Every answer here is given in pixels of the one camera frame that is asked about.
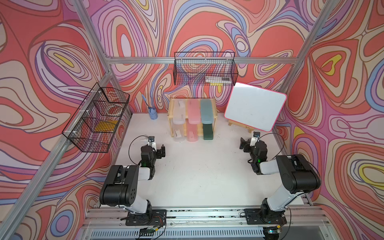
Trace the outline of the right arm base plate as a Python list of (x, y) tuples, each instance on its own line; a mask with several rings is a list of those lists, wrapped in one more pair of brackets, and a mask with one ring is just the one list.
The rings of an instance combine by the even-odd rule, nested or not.
[(285, 225), (287, 219), (285, 211), (274, 212), (261, 209), (245, 209), (245, 218), (248, 225)]

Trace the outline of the clear pencil case bottom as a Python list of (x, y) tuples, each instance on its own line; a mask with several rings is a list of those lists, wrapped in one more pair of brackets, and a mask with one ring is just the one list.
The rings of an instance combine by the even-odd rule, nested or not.
[(176, 142), (182, 142), (185, 140), (184, 125), (173, 124), (174, 140)]

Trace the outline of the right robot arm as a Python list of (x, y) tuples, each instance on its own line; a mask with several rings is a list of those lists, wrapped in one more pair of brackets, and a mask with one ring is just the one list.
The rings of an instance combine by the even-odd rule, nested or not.
[(257, 175), (279, 174), (282, 184), (273, 195), (264, 199), (259, 211), (260, 218), (271, 223), (285, 213), (286, 207), (297, 197), (317, 190), (321, 178), (315, 168), (301, 154), (278, 155), (267, 160), (267, 145), (259, 138), (240, 138), (239, 149), (249, 153), (248, 163)]

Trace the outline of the clear pencil case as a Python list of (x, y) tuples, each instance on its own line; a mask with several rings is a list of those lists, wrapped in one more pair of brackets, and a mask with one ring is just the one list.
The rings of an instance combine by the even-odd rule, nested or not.
[(173, 124), (183, 125), (186, 122), (186, 104), (183, 99), (174, 100)]
[(174, 140), (176, 142), (182, 142), (185, 140), (184, 125), (173, 124)]

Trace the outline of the pink pencil case top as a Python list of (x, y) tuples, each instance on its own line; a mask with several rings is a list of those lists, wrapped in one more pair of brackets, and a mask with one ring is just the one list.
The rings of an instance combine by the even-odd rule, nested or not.
[(198, 99), (188, 99), (188, 120), (190, 124), (199, 124), (201, 122), (200, 102)]

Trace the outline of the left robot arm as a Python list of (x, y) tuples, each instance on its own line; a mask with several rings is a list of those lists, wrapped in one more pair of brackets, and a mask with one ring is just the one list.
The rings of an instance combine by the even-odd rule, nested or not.
[(151, 202), (138, 194), (138, 182), (152, 180), (156, 172), (156, 161), (165, 156), (164, 145), (160, 149), (145, 145), (141, 147), (142, 160), (139, 165), (111, 166), (100, 192), (100, 204), (124, 208), (133, 214), (151, 213)]

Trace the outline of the pink pencil case bottom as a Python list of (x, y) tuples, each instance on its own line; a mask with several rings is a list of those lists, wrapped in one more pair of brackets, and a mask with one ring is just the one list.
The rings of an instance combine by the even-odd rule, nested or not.
[(198, 138), (198, 125), (187, 122), (187, 140), (189, 142), (196, 142)]

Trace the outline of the clear pencil case top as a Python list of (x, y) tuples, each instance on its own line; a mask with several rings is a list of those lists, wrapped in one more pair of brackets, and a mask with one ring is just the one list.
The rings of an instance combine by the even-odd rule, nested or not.
[(183, 99), (174, 100), (173, 124), (183, 125), (186, 122), (186, 104)]

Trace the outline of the pink pencil case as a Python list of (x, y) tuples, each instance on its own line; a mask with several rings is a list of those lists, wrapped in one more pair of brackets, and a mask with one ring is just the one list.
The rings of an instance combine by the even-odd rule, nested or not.
[(198, 138), (198, 125), (187, 122), (187, 140), (189, 142), (196, 142)]
[(200, 102), (198, 99), (188, 99), (188, 120), (190, 124), (199, 124), (201, 122)]

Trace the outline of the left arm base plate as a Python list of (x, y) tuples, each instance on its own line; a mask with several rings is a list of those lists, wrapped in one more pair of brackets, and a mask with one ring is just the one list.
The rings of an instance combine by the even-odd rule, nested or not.
[(161, 227), (165, 225), (167, 217), (167, 210), (152, 210), (150, 213), (145, 214), (132, 214), (122, 220), (125, 220), (126, 226), (155, 226)]

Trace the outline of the teal pencil case top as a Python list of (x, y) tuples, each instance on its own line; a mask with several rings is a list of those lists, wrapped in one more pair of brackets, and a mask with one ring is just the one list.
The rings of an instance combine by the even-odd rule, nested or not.
[(212, 124), (214, 122), (214, 113), (212, 101), (210, 99), (202, 99), (201, 104), (201, 122), (202, 124)]

